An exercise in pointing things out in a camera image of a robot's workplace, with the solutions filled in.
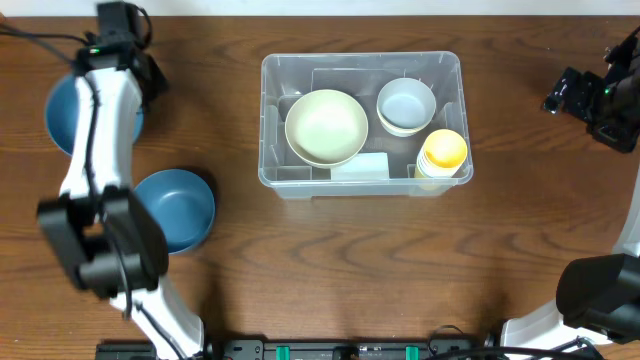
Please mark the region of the beige bowl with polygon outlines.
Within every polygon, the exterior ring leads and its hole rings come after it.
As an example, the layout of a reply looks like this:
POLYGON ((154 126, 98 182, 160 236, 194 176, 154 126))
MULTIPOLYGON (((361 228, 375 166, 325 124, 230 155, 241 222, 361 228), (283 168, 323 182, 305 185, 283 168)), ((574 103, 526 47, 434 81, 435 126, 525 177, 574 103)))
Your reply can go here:
POLYGON ((363 148, 368 116, 352 96, 322 89, 300 97, 285 119, 285 137, 305 163, 323 169, 344 165, 363 148))

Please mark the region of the white bowl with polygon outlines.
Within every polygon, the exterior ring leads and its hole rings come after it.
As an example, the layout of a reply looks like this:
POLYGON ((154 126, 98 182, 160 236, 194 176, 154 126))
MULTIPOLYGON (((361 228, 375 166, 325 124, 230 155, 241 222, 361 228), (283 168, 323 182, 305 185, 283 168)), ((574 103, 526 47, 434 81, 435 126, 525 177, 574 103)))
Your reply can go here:
POLYGON ((426 128, 426 126, 421 126, 421 127, 417 127, 417 128, 410 128, 410 129, 404 129, 404 128, 398 128, 390 123, 386 123, 386 122, 382 122, 382 126, 383 128, 391 135, 396 136, 396 137, 401 137, 401 138, 405 138, 405 137, 410 137, 413 135, 418 134, 420 131, 424 130, 426 128))

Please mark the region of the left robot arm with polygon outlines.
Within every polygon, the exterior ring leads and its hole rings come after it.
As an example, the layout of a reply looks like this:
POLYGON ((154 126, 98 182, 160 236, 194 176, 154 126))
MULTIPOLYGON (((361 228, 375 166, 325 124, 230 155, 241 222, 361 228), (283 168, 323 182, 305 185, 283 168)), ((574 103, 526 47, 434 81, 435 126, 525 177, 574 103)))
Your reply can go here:
POLYGON ((204 324, 167 272, 163 231, 132 188, 139 110, 166 90, 147 54, 145 12, 112 1, 97 6, 99 33, 71 62, 78 96, 72 159, 59 195, 37 208, 38 223, 71 283, 107 299, 146 334, 159 359, 196 359, 204 324))

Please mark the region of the dark blue plate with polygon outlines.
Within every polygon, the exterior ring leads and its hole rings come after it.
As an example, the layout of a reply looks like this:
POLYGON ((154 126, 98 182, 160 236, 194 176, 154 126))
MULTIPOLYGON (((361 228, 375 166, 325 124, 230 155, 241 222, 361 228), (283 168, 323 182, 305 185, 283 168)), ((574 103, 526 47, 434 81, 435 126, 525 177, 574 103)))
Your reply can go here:
POLYGON ((215 196, 196 173, 162 170, 142 180, 135 192, 163 231, 169 254, 194 249, 209 236, 216 216, 215 196))
POLYGON ((75 151, 76 132, 84 127, 84 111, 96 114, 92 144, 93 158, 115 158, 124 146, 131 151, 141 133, 144 115, 141 91, 134 77, 113 69, 95 70, 85 77, 68 75, 51 91, 45 106, 45 125, 54 143, 67 154, 75 151), (93 98, 98 98, 94 112, 93 98))

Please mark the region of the white cup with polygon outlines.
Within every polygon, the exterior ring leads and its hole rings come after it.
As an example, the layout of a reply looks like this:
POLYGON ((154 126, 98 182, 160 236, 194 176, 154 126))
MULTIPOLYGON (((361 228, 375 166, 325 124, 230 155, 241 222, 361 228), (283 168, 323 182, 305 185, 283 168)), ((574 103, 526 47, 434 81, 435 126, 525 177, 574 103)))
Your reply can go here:
POLYGON ((423 177, 451 178, 462 164, 463 162, 448 167, 437 165, 425 153, 420 153, 417 157, 416 169, 423 177))

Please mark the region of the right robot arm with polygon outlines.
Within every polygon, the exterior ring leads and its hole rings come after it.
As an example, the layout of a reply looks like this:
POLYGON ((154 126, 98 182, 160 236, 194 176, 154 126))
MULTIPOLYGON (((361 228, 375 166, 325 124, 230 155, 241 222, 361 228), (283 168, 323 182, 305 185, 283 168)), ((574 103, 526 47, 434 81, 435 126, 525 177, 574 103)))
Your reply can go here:
MULTIPOLYGON (((583 121, 595 141, 628 154, 639 145, 639 32, 633 30, 604 60, 605 76, 566 68, 543 108, 583 121)), ((492 342, 511 359, 533 359, 638 338, 639 198, 634 196, 611 254, 572 261, 554 299, 506 321, 492 342)))

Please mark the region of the yellow cup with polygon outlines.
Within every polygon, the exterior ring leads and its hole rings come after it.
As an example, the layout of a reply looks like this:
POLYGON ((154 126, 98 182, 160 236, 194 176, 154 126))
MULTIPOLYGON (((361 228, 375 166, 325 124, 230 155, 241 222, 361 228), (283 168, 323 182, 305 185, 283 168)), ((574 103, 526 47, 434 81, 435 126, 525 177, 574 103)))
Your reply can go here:
POLYGON ((427 136, 419 158, 441 169, 459 168, 467 159, 468 145, 463 136, 449 129, 439 129, 427 136))
POLYGON ((418 180, 418 186, 424 191, 444 192, 450 188, 448 183, 443 183, 436 178, 426 175, 419 167, 415 167, 414 178, 418 180))

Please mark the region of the grey bowl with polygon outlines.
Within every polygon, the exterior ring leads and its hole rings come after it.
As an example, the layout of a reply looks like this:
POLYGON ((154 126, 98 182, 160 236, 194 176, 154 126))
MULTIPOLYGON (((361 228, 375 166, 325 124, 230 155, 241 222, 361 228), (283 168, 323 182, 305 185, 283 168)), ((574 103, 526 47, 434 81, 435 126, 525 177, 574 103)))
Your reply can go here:
MULTIPOLYGON (((377 109, 390 103, 421 103, 424 106, 437 107, 436 97, 429 86, 413 78, 398 78, 383 86, 378 94, 377 109)), ((389 115, 392 122, 399 127, 412 128, 408 119, 389 115)))

